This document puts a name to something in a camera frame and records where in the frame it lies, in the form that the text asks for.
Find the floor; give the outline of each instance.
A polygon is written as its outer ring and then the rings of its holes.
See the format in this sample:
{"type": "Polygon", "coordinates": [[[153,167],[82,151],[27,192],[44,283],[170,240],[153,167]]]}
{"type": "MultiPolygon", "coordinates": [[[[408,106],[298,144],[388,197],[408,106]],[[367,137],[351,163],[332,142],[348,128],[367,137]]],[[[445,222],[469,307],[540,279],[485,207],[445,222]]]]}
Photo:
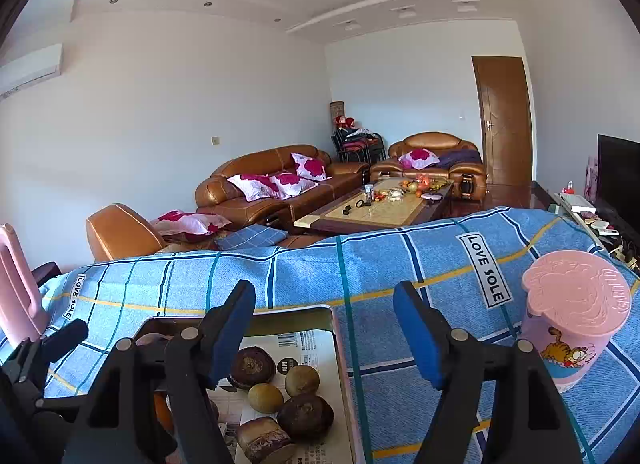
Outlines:
{"type": "Polygon", "coordinates": [[[451,204],[450,216],[464,217],[476,211],[511,206],[512,208],[547,209],[553,199],[537,182],[527,186],[503,186],[488,184],[487,195],[482,203],[455,200],[451,204]]]}

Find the coffee table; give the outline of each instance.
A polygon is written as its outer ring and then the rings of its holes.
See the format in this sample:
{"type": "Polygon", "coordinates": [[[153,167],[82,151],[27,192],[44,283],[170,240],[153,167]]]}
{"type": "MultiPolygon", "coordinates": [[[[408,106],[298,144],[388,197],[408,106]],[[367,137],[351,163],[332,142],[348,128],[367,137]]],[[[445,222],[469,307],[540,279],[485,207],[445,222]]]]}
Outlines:
{"type": "MultiPolygon", "coordinates": [[[[397,188],[402,180],[404,180],[402,177],[385,178],[374,184],[374,188],[377,191],[397,188]]],[[[296,220],[294,225],[305,227],[315,233],[347,235],[402,225],[423,224],[441,218],[446,209],[450,211],[451,188],[452,184],[449,184],[438,191],[442,195],[442,200],[439,202],[430,203],[407,193],[399,202],[384,199],[373,202],[370,207],[361,208],[356,207],[356,202],[364,198],[364,189],[357,189],[296,220]],[[351,206],[351,211],[348,215],[344,215],[342,211],[347,205],[351,206]]]]}

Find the leather armchair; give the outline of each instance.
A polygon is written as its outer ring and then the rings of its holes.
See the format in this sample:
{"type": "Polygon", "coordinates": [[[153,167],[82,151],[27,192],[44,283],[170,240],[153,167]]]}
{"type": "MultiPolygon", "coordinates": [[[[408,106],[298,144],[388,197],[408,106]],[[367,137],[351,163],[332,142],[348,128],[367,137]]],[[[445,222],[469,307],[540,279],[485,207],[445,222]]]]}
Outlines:
{"type": "Polygon", "coordinates": [[[308,144],[283,146],[243,155],[222,164],[200,183],[195,200],[198,212],[223,215],[235,227],[265,224],[291,231],[297,219],[362,186],[368,169],[369,165],[364,162],[332,163],[328,153],[308,144]],[[261,199],[254,202],[247,202],[242,192],[227,180],[228,177],[243,173],[295,173],[292,152],[322,160],[330,178],[319,181],[317,187],[298,197],[284,201],[261,199]]]}
{"type": "Polygon", "coordinates": [[[409,153],[416,148],[427,148],[436,155],[457,150],[478,148],[468,140],[460,139],[449,133],[439,131],[425,131],[410,135],[404,140],[396,142],[389,147],[389,158],[371,167],[371,180],[377,180],[385,173],[398,177],[415,177],[417,174],[427,174],[432,177],[444,177],[452,179],[455,198],[483,200],[486,195],[486,169],[482,163],[460,162],[448,169],[427,167],[422,170],[405,169],[398,161],[398,157],[409,153]]]}
{"type": "MultiPolygon", "coordinates": [[[[210,241],[167,244],[149,222],[124,204],[111,204],[87,218],[86,236],[96,261],[210,249],[210,241]]],[[[291,236],[278,246],[300,249],[320,240],[324,237],[291,236]]]]}

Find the purple blanket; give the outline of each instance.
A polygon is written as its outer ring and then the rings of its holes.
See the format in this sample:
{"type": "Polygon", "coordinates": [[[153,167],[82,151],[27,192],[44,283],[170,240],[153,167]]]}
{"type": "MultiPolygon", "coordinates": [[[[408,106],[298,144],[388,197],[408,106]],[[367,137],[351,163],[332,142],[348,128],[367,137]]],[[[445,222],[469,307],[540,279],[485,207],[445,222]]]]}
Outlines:
{"type": "Polygon", "coordinates": [[[477,162],[482,164],[482,157],[474,149],[454,149],[440,155],[440,162],[430,166],[431,168],[449,169],[460,162],[477,162]]]}

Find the pink lid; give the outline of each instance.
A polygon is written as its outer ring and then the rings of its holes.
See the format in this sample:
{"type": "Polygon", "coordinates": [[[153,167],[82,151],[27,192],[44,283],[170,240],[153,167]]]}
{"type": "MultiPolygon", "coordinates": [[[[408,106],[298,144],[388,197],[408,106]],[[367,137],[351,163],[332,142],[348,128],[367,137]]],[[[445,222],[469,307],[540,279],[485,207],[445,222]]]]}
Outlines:
{"type": "Polygon", "coordinates": [[[527,308],[578,335],[611,336],[625,324],[631,293],[612,264],[583,251],[555,251],[522,275],[527,308]]]}

